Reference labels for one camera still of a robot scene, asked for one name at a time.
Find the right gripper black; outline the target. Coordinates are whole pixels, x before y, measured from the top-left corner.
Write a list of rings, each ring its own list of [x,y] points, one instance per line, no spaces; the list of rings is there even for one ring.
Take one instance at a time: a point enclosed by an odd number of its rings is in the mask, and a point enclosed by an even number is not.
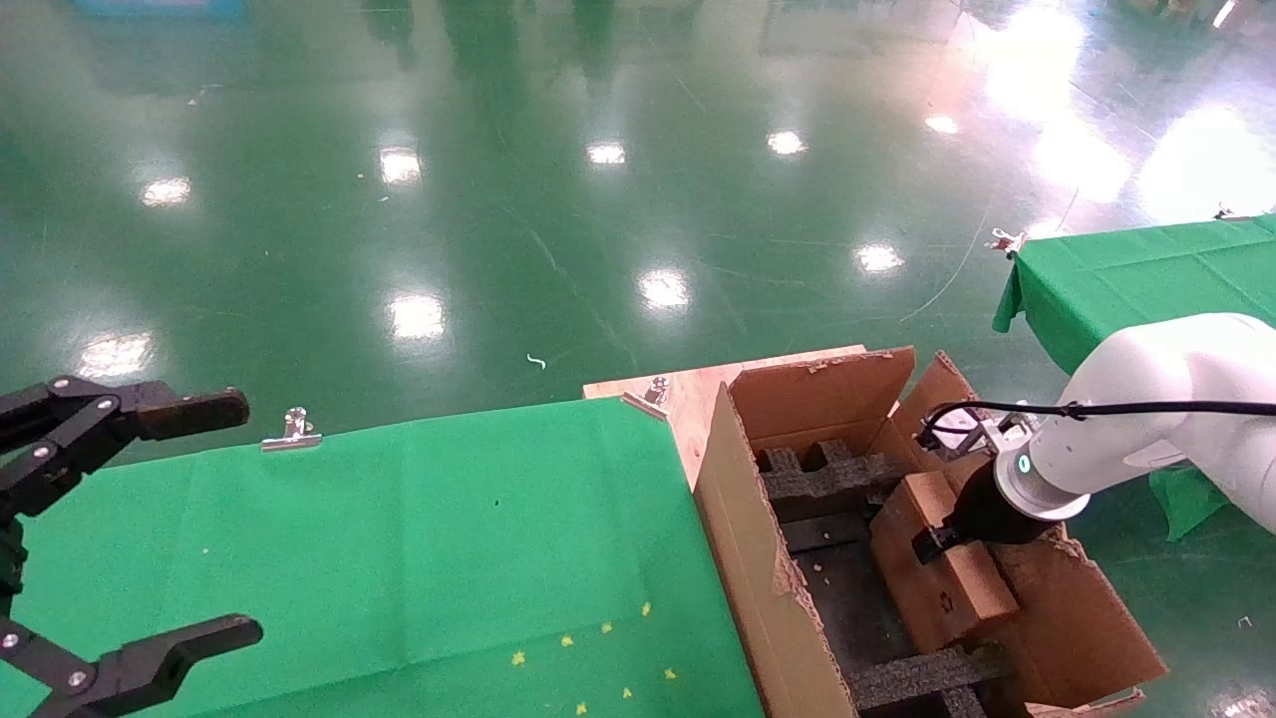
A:
[[[1026,545],[1049,528],[1049,522],[1021,513],[1003,496],[995,481],[995,463],[986,460],[957,495],[954,529],[928,525],[912,538],[912,548],[917,562],[926,566],[965,542]]]

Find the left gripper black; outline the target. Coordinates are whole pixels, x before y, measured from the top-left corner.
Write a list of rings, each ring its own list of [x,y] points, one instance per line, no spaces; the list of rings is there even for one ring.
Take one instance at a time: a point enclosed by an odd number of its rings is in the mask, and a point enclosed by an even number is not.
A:
[[[15,517],[38,517],[83,476],[100,471],[133,441],[167,441],[248,423],[237,388],[182,397],[161,381],[105,386],[55,377],[1,399],[0,599],[11,613],[24,589],[24,531]],[[262,641],[250,616],[221,616],[108,650],[77,657],[4,617],[1,658],[50,689],[32,717],[125,717],[168,703],[194,664]]]

